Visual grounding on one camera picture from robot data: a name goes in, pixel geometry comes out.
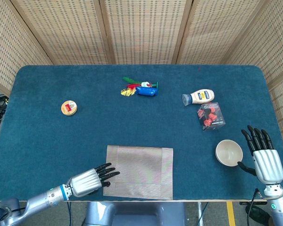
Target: white squeeze bottle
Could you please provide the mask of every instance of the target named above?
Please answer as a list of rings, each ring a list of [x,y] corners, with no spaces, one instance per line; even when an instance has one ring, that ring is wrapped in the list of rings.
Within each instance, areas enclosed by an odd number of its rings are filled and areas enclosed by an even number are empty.
[[[191,94],[183,94],[183,105],[204,104],[214,99],[214,92],[210,89],[200,89]]]

